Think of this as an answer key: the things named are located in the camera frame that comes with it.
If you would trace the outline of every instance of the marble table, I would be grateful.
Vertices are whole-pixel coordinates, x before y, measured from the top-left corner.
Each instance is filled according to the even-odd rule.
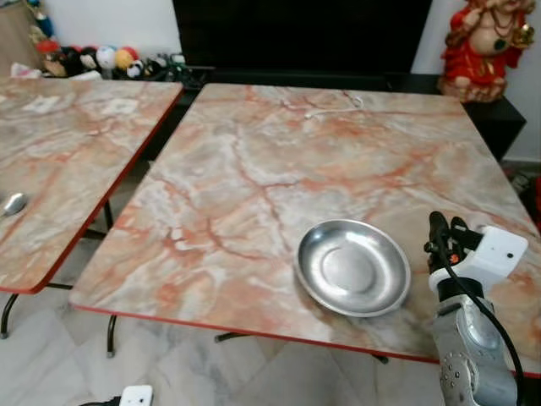
[[[43,289],[180,95],[179,84],[0,79],[0,290]]]
[[[70,294],[80,309],[437,362],[429,213],[529,241],[488,297],[539,373],[541,243],[461,104],[443,96],[207,85]],[[318,222],[374,224],[413,271],[372,319],[317,305],[293,272]]]

